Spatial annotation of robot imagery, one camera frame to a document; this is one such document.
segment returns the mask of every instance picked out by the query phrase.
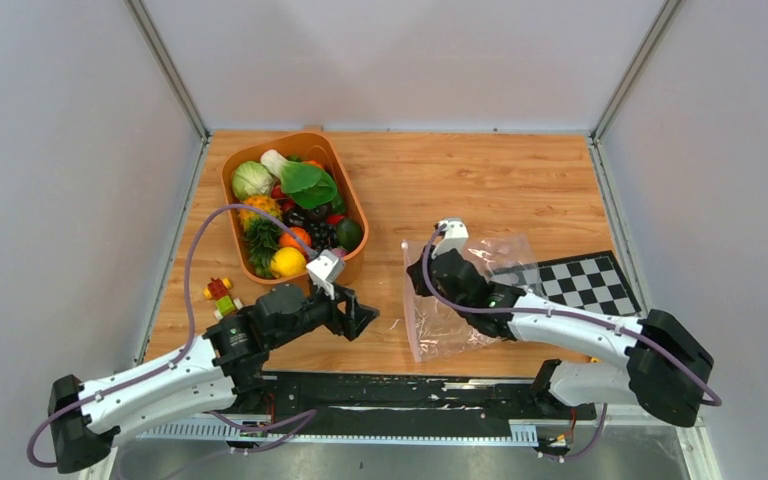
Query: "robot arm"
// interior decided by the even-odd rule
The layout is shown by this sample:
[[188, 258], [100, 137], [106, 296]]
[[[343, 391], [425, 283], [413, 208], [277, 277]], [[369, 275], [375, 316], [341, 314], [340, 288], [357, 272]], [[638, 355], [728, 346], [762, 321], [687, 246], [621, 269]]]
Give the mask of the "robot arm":
[[[88, 401], [51, 424], [58, 471], [89, 467], [111, 447], [157, 425], [231, 407], [261, 385], [271, 350], [320, 325], [348, 340], [357, 338], [379, 312], [359, 304], [354, 291], [331, 283], [342, 265], [330, 252], [320, 255], [308, 265], [313, 294], [305, 297], [290, 284], [274, 288], [209, 327], [177, 364], [171, 361], [180, 349], [109, 377], [80, 382], [68, 375], [54, 382], [49, 415], [72, 402]], [[165, 364], [170, 368], [154, 377], [109, 395], [100, 393]]]
[[[575, 407], [583, 403], [639, 404], [673, 425], [693, 426], [703, 392], [647, 344], [622, 331], [647, 337], [707, 381], [713, 359], [667, 312], [646, 317], [600, 315], [550, 302], [531, 291], [487, 281], [460, 251], [468, 238], [460, 219], [446, 219], [443, 239], [430, 252], [429, 279], [458, 314], [484, 335], [514, 341], [558, 345], [602, 360], [601, 363], [544, 362], [532, 394], [548, 403]], [[408, 268], [417, 295], [430, 296], [423, 263]], [[499, 310], [516, 309], [516, 312]], [[595, 319], [612, 328], [596, 325]]]

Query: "white wall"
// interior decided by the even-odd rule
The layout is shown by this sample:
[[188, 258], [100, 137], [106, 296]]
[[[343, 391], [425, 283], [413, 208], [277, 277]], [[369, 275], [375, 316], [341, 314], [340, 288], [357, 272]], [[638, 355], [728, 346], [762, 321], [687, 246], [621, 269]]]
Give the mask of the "white wall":
[[654, 306], [714, 357], [725, 478], [768, 478], [768, 2], [685, 3], [607, 163]]
[[0, 1], [0, 479], [57, 476], [52, 381], [130, 366], [197, 148], [123, 2]]
[[147, 0], [211, 128], [596, 125], [662, 0]]

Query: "black mount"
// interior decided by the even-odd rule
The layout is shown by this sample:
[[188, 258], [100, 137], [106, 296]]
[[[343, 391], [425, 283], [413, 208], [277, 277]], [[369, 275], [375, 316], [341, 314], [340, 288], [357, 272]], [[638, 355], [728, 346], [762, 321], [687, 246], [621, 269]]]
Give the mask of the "black mount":
[[[407, 273], [417, 295], [431, 296], [422, 275], [422, 256], [407, 268]], [[457, 250], [449, 250], [432, 259], [429, 274], [440, 294], [458, 305], [512, 307], [519, 297], [526, 295], [521, 288], [487, 281]], [[513, 314], [457, 313], [484, 335], [516, 340], [508, 326]], [[664, 347], [699, 378], [708, 381], [714, 367], [713, 358], [674, 316], [652, 310], [639, 323], [643, 326], [643, 336]], [[672, 425], [692, 427], [702, 404], [702, 389], [643, 342], [638, 341], [625, 353], [629, 357], [626, 364], [630, 378], [628, 386], [643, 409]], [[545, 362], [532, 388], [536, 401], [541, 402], [547, 411], [561, 407], [548, 393], [551, 373], [559, 362]]]
[[334, 285], [334, 300], [314, 288], [305, 298], [301, 288], [284, 284], [209, 327], [203, 337], [218, 352], [213, 364], [231, 377], [237, 395], [263, 383], [263, 363], [269, 351], [325, 325], [334, 335], [356, 339], [378, 310], [361, 305], [354, 290]]
[[[457, 250], [449, 250], [432, 259], [430, 263], [430, 279], [434, 282], [434, 287], [447, 300], [458, 305], [475, 308], [491, 305], [513, 307], [517, 299], [525, 295], [525, 290], [521, 288], [488, 282], [478, 273], [475, 265], [464, 260]], [[414, 293], [421, 297], [430, 297], [431, 291], [422, 276], [422, 255], [416, 263], [407, 268], [407, 273], [413, 283]], [[511, 313], [457, 313], [472, 328], [488, 337], [516, 340], [508, 326], [513, 318]]]
[[[378, 317], [378, 310], [358, 303], [353, 290], [334, 285], [334, 300], [320, 288], [311, 286], [311, 290], [314, 293], [305, 297], [295, 285], [275, 287], [254, 305], [243, 307], [207, 329], [204, 338], [210, 340], [218, 352], [213, 364], [234, 381], [234, 393], [243, 395], [262, 384], [261, 368], [270, 350], [320, 325], [335, 335], [354, 340]], [[55, 381], [51, 386], [48, 414], [78, 401], [81, 390], [83, 385], [74, 375]], [[76, 409], [52, 422], [58, 472], [83, 470], [110, 454], [119, 427], [99, 435], [87, 427], [91, 420], [81, 409]]]

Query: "bok choy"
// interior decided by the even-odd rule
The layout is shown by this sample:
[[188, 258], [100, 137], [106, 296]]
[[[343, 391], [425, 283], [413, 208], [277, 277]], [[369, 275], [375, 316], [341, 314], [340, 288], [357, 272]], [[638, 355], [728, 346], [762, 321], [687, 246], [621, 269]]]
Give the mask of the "bok choy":
[[264, 153], [260, 164], [278, 177], [281, 191], [306, 210], [328, 203], [337, 196], [337, 185], [331, 175], [313, 165], [291, 162], [275, 150]]

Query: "avocado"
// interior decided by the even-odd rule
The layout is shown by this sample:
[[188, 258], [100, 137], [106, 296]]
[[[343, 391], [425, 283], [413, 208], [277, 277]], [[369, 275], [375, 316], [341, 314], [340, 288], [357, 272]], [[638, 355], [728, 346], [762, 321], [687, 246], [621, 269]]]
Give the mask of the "avocado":
[[347, 251], [352, 252], [363, 241], [363, 229], [349, 217], [337, 223], [337, 242]]

